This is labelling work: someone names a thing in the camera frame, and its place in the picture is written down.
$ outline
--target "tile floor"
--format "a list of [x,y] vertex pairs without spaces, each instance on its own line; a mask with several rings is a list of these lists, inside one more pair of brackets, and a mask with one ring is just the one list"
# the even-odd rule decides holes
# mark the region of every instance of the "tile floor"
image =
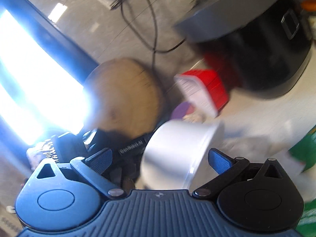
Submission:
[[[68,6],[56,23],[57,27],[99,63],[116,58],[131,57],[150,66],[151,52],[135,37],[123,21],[120,10],[109,11],[98,0],[30,0],[45,15],[57,3]],[[151,0],[159,26],[159,49],[169,49],[181,37],[173,25],[192,7],[193,0]],[[128,0],[126,16],[148,42],[153,40],[153,23],[146,0]],[[166,54],[157,55],[157,71],[167,89],[173,85],[173,76],[190,69],[198,60],[188,44]]]

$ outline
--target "orange object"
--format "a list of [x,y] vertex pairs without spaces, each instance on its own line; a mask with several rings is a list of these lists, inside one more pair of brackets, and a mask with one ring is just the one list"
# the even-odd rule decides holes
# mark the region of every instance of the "orange object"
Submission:
[[316,0],[305,0],[301,6],[305,11],[316,11]]

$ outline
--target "wooden object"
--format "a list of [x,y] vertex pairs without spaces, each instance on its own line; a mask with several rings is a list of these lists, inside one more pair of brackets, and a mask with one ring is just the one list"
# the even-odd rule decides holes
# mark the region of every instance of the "wooden object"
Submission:
[[152,76],[131,59],[99,65],[86,79],[90,109],[85,130],[100,128],[134,139],[152,131],[162,109],[162,96]]

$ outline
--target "white plastic container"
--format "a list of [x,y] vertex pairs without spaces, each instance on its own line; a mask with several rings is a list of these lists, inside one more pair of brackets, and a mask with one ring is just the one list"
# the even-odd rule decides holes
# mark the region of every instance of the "white plastic container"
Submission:
[[198,77],[178,74],[175,75],[174,81],[186,100],[212,118],[218,116],[218,109],[212,97]]
[[171,120],[150,139],[141,163],[143,184],[152,190],[190,192],[218,174],[208,163],[208,152],[224,138],[224,125]]

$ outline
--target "window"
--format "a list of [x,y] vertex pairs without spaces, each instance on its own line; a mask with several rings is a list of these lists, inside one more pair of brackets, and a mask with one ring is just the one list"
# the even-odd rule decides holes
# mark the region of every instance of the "window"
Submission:
[[96,66],[28,0],[0,0],[0,116],[11,135],[32,145],[51,129],[77,134]]

